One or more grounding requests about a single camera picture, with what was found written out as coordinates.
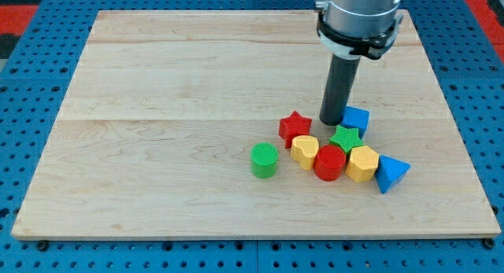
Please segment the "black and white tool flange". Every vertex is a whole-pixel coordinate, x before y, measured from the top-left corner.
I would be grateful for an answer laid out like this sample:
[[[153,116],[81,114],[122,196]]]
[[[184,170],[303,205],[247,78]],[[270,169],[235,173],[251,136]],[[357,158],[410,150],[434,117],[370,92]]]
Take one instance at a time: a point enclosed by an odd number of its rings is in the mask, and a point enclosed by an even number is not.
[[[317,34],[335,56],[353,61],[380,59],[394,44],[402,23],[398,1],[390,9],[374,5],[362,10],[344,8],[331,0],[317,2]]]

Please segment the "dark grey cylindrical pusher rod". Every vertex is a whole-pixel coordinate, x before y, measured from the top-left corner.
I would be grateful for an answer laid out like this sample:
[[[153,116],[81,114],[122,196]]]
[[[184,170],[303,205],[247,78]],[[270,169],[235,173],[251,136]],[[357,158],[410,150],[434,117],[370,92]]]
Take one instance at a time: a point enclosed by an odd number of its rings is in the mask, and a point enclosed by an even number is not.
[[[359,63],[359,57],[347,60],[332,55],[319,114],[323,124],[335,126],[343,120]]]

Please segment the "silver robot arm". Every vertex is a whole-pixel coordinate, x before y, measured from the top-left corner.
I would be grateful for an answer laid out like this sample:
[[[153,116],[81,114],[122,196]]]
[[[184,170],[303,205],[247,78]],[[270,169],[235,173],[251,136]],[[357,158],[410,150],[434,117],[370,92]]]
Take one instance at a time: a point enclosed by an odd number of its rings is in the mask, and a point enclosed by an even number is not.
[[[332,54],[320,120],[343,120],[360,60],[380,59],[394,44],[402,23],[401,0],[317,0],[317,34]]]

